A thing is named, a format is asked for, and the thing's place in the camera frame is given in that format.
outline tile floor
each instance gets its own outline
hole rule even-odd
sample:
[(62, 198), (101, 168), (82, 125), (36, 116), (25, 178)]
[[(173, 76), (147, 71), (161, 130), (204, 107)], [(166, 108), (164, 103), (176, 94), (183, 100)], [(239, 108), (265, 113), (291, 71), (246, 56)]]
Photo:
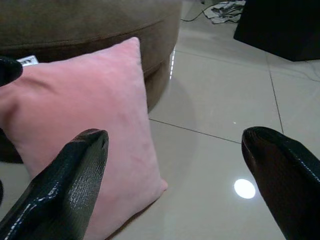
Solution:
[[(191, 19), (204, 6), (186, 2)], [(241, 153), (245, 128), (266, 126), (305, 144), (320, 158), (320, 61), (289, 62), (233, 40), (235, 24), (204, 16), (182, 22), (172, 79), (150, 113), (164, 195), (114, 240), (284, 240), (261, 195), (244, 199), (238, 179), (255, 181)], [(11, 171), (4, 164), (0, 175)], [(17, 199), (24, 180), (7, 199)], [(0, 209), (11, 203), (4, 199)]]

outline round ottoman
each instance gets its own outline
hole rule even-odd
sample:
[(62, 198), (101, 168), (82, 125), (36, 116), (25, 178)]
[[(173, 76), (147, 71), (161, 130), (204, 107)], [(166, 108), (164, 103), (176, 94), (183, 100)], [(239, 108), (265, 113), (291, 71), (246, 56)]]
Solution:
[(1, 1), (0, 55), (52, 62), (138, 37), (150, 110), (169, 79), (181, 6), (180, 0)]

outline cloth on floor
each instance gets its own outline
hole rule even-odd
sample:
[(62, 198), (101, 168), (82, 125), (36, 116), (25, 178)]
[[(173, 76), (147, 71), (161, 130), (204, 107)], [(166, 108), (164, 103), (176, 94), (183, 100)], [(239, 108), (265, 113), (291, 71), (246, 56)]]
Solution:
[(203, 13), (213, 24), (238, 23), (245, 4), (245, 0), (222, 1), (207, 8)]

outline pillow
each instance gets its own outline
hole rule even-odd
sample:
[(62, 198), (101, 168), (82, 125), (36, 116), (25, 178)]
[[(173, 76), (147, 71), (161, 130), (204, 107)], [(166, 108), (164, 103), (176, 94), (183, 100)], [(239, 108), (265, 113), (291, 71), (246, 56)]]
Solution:
[(104, 240), (168, 187), (151, 138), (137, 38), (25, 67), (0, 87), (0, 128), (32, 177), (78, 133), (108, 131), (108, 161), (85, 240)]

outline pink cushion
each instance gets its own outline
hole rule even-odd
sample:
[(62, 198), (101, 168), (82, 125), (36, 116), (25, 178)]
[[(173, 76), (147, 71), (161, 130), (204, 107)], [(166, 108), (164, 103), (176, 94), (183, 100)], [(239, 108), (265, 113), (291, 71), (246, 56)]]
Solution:
[(108, 131), (108, 161), (86, 240), (104, 240), (167, 188), (151, 138), (137, 38), (25, 67), (0, 87), (0, 128), (32, 177), (80, 132)]

